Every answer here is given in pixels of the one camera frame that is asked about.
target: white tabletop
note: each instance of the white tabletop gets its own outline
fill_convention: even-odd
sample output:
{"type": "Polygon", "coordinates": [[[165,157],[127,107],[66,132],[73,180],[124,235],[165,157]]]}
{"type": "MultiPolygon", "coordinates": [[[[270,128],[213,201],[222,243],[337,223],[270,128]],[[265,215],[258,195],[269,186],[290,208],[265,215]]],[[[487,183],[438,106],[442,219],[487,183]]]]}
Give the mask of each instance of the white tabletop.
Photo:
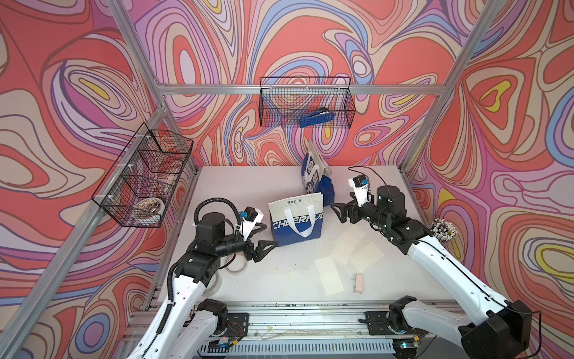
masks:
{"type": "MultiPolygon", "coordinates": [[[[372,166],[390,186],[397,186],[406,197],[407,215],[419,219],[413,199],[396,166],[372,166]]],[[[336,202],[349,202],[348,179],[357,175],[347,167],[331,167],[336,202]]],[[[371,192],[382,185],[372,171],[364,169],[371,179],[371,192]]],[[[273,240],[270,230],[268,203],[282,198],[305,194],[301,183],[300,167],[203,167],[185,222],[181,229],[170,264],[176,262],[195,237],[193,212],[197,205],[211,197],[224,197],[232,201],[239,211],[245,207],[260,209],[268,228],[253,236],[258,240],[273,240]]],[[[201,213],[221,212],[235,222],[227,205],[211,203],[201,213]]],[[[357,300],[396,300],[412,295],[422,300],[452,300],[452,296],[418,263],[403,255],[385,237],[373,231],[365,221],[356,225],[367,234],[355,247],[355,251],[370,242],[376,244],[384,257],[363,273],[363,293],[353,293],[353,278],[357,271],[349,261],[335,264],[343,282],[344,291],[326,295],[319,277],[315,260],[330,256],[335,241],[351,226],[349,221],[341,224],[330,207],[324,208],[321,238],[273,249],[261,262],[250,261],[240,275],[219,270],[222,286],[211,298],[222,302],[349,302],[357,300]]],[[[162,286],[159,300],[166,297],[166,283],[162,286]]]]}

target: pink object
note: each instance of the pink object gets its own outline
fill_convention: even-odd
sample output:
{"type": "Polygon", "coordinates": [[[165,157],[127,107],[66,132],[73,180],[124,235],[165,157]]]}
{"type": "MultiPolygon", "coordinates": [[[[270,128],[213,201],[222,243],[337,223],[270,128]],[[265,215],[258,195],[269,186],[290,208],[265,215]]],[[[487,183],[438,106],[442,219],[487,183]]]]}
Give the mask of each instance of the pink object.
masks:
{"type": "Polygon", "coordinates": [[[363,275],[361,274],[355,276],[355,293],[363,293],[363,275]]]}

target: clear tape roll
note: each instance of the clear tape roll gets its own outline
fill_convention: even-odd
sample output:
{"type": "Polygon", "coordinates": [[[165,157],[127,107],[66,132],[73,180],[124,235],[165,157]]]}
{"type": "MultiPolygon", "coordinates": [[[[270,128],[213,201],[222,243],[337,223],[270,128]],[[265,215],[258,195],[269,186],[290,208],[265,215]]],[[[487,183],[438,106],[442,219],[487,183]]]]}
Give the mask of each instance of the clear tape roll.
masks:
{"type": "Polygon", "coordinates": [[[215,275],[211,277],[210,283],[207,285],[207,288],[203,292],[203,296],[210,297],[213,294],[216,294],[219,288],[221,288],[221,282],[221,276],[218,272],[215,272],[215,275]]]}
{"type": "MultiPolygon", "coordinates": [[[[229,261],[232,258],[233,258],[233,256],[227,257],[227,259],[225,260],[225,263],[226,264],[229,263],[229,261]]],[[[245,255],[243,253],[237,253],[233,263],[231,263],[230,265],[225,267],[225,269],[229,274],[234,275],[234,276],[238,276],[241,273],[245,272],[245,270],[247,269],[247,258],[245,258],[245,255]]]]}

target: wire mesh basket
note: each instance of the wire mesh basket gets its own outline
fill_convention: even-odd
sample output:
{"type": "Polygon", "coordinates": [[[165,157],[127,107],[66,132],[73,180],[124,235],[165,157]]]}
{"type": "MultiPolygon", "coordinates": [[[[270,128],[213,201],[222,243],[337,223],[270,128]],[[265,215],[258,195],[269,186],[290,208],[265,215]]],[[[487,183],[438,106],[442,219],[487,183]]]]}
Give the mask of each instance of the wire mesh basket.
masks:
{"type": "Polygon", "coordinates": [[[355,103],[348,76],[259,79],[261,127],[351,128],[355,103]]]}
{"type": "Polygon", "coordinates": [[[161,227],[192,147],[180,134],[147,129],[107,193],[96,194],[111,170],[92,199],[122,227],[161,227]]]}

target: colorful patterned wall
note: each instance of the colorful patterned wall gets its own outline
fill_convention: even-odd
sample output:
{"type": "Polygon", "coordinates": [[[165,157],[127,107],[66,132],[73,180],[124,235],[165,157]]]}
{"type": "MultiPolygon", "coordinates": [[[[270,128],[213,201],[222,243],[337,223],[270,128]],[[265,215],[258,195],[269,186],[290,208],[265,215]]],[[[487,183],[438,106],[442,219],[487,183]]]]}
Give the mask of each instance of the colorful patterned wall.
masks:
{"type": "Polygon", "coordinates": [[[160,229],[103,221],[42,314],[18,359],[101,358],[119,354],[140,310],[189,186],[184,171],[160,229]]]}
{"type": "MultiPolygon", "coordinates": [[[[102,1],[0,2],[0,330],[154,110],[102,1]]],[[[105,217],[20,352],[109,358],[150,287],[162,229],[105,217]]]]}
{"type": "Polygon", "coordinates": [[[427,218],[459,228],[451,252],[543,311],[538,358],[574,358],[573,104],[574,3],[508,1],[409,171],[427,218]]]}
{"type": "MultiPolygon", "coordinates": [[[[440,84],[482,0],[142,0],[130,16],[160,82],[249,84],[347,74],[356,84],[440,84]]],[[[358,95],[351,130],[261,129],[259,96],[166,99],[198,165],[297,165],[303,136],[333,165],[396,164],[433,96],[358,95]]]]}

